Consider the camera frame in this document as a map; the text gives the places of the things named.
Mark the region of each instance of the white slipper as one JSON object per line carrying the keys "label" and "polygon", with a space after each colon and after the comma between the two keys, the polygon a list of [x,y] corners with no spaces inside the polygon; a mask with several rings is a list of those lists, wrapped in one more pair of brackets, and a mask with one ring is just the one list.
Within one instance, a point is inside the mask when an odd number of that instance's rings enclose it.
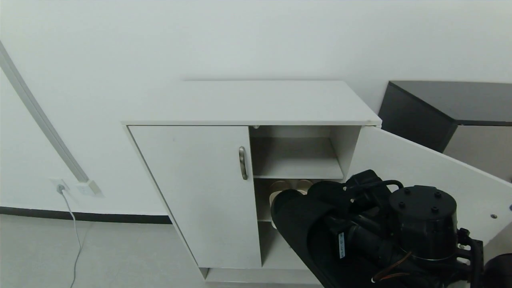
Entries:
{"label": "white slipper", "polygon": [[313,185],[313,182],[302,179],[297,182],[297,191],[301,192],[302,195],[308,194],[309,188]]}
{"label": "white slipper", "polygon": [[[272,202],[274,202],[275,197],[279,193],[283,192],[284,190],[288,190],[290,188],[291,188],[290,183],[283,181],[283,180],[279,180],[279,181],[272,183],[272,185],[270,185],[270,191],[272,193],[270,194],[270,197],[268,197],[268,200],[270,201],[270,206],[272,206]],[[277,229],[275,227],[274,221],[272,219],[271,219],[271,223],[272,223],[272,227]]]}

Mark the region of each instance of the power cord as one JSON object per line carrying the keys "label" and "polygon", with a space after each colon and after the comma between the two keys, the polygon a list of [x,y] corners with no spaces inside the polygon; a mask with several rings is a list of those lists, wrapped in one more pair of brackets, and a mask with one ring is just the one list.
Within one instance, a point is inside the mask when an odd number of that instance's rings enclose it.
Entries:
{"label": "power cord", "polygon": [[76,240],[78,240],[78,247],[79,247],[78,254],[76,255],[76,259],[75,259],[75,266],[73,268],[73,282],[71,282],[71,286],[70,286],[70,288],[72,288],[73,284],[75,284],[75,279],[76,279],[76,263],[78,262],[78,256],[80,256],[80,252],[82,251],[82,244],[80,243],[80,237],[78,237],[78,230],[76,229],[76,218],[75,218],[75,215],[71,211],[71,208],[69,207],[68,200],[64,196],[64,190],[65,189],[66,189],[66,187],[64,187],[63,185],[61,185],[61,184],[57,185],[57,192],[60,195],[62,195],[62,197],[64,198],[64,201],[66,202],[66,206],[68,207],[68,211],[71,214],[71,217],[73,218],[73,226],[75,227]]}

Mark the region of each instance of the shoe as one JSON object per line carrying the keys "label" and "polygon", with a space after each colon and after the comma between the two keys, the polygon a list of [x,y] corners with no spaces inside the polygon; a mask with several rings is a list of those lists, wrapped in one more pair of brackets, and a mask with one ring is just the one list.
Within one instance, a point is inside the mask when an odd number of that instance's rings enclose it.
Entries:
{"label": "shoe", "polygon": [[[291,188],[290,183],[283,181],[283,180],[279,180],[279,181],[272,183],[272,185],[270,185],[270,192],[271,192],[270,197],[268,198],[268,200],[270,201],[270,207],[272,207],[272,202],[274,202],[275,197],[279,193],[283,192],[284,190],[288,190],[290,188]],[[272,219],[270,221],[272,223],[272,227],[274,227],[274,229],[277,229],[275,227],[274,221]]]}
{"label": "shoe", "polygon": [[299,180],[297,182],[297,191],[301,192],[302,195],[306,195],[311,186],[313,186],[313,182],[306,179]]}
{"label": "shoe", "polygon": [[272,206],[270,207],[270,217],[272,218],[272,227],[275,228],[274,219],[278,219],[279,217],[284,217],[289,219],[289,215],[281,215],[280,211],[283,207],[287,205],[290,201],[293,201],[297,197],[303,197],[302,193],[294,189],[284,190],[279,193],[279,196],[274,199]]}

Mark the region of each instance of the label sticker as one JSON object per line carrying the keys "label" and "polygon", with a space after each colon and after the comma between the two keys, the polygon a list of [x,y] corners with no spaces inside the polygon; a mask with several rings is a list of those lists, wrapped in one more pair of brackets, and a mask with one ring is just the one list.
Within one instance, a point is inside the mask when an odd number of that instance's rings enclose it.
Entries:
{"label": "label sticker", "polygon": [[338,243],[339,243],[339,258],[342,259],[345,257],[345,234],[338,234]]}

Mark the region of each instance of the white wall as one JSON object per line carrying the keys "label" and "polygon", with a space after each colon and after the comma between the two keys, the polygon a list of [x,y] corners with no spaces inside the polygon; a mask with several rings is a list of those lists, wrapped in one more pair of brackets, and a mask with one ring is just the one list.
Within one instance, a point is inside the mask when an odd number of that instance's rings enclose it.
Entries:
{"label": "white wall", "polygon": [[[0,37],[104,198],[165,214],[121,120],[165,117],[184,78],[340,78],[375,111],[390,79],[512,82],[512,3],[3,0]],[[1,205],[64,210],[76,181],[2,78]]]}

